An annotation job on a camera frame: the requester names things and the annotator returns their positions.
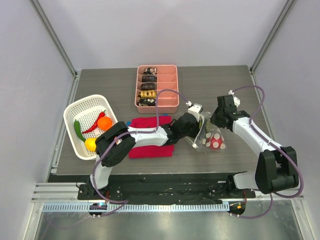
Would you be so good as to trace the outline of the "fake green pepper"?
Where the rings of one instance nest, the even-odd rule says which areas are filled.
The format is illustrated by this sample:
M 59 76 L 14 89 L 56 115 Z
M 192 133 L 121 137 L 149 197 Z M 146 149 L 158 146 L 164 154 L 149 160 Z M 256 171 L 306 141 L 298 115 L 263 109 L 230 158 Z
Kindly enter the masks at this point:
M 74 128 L 76 136 L 84 143 L 86 141 L 86 139 L 82 135 L 80 122 L 78 120 L 74 121 L 73 128 Z

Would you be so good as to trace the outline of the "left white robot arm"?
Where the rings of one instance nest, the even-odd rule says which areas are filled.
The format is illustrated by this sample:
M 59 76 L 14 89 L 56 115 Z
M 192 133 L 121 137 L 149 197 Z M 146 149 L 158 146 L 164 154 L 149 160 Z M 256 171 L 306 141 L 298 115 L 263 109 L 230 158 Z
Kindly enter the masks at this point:
M 138 147 L 172 146 L 185 137 L 195 138 L 200 131 L 200 118 L 184 113 L 172 122 L 153 128 L 134 128 L 117 122 L 95 141 L 96 161 L 90 175 L 89 194 L 100 200 L 107 192 L 109 177 L 114 166 L 118 165 Z

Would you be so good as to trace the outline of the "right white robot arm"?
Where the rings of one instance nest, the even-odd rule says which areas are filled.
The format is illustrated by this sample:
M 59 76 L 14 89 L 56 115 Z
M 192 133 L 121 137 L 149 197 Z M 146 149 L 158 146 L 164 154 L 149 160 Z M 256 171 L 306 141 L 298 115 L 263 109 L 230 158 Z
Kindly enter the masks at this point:
M 226 184 L 226 193 L 233 198 L 244 189 L 259 190 L 263 194 L 293 189 L 299 185 L 296 170 L 297 154 L 291 147 L 273 141 L 244 110 L 238 110 L 233 95 L 217 97 L 217 108 L 210 122 L 218 128 L 226 128 L 239 136 L 257 156 L 254 171 L 236 173 Z

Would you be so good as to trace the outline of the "fake red chili pepper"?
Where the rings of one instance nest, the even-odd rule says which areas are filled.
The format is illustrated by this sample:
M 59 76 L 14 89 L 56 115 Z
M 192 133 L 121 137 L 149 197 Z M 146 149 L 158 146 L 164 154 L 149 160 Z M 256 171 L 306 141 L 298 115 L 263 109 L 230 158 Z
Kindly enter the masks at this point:
M 87 130 L 83 131 L 83 134 L 87 134 L 90 133 L 92 131 L 94 131 L 97 127 L 98 127 L 98 120 L 101 119 L 102 117 L 105 117 L 105 111 L 102 111 L 99 113 L 98 117 L 96 118 L 95 122 L 92 124 L 92 126 L 90 128 L 88 128 Z

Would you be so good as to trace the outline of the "clear polka dot zip bag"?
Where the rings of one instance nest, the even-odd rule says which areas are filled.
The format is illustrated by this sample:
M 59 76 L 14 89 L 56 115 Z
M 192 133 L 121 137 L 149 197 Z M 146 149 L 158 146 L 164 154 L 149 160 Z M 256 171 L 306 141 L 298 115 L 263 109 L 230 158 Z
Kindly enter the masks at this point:
M 198 152 L 221 152 L 227 148 L 221 130 L 210 122 L 211 113 L 200 115 L 199 132 L 192 141 L 192 147 Z

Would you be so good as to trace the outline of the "fake orange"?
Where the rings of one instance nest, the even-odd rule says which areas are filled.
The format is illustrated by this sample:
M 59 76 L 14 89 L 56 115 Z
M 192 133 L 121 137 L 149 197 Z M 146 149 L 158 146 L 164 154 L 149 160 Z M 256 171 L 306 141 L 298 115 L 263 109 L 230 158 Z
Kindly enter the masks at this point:
M 101 130 L 107 131 L 108 129 L 110 129 L 113 126 L 113 122 L 112 122 L 111 118 L 109 118 L 107 116 L 103 116 L 97 121 L 97 126 Z

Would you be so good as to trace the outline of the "fake yellow pear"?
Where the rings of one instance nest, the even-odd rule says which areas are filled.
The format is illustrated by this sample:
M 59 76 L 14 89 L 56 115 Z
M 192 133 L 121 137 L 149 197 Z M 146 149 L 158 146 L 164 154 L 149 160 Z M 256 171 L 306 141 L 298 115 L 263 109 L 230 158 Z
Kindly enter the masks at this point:
M 90 152 L 96 151 L 96 140 L 97 140 L 97 138 L 92 137 L 92 138 L 87 138 L 84 141 L 84 145 L 88 151 L 90 151 Z

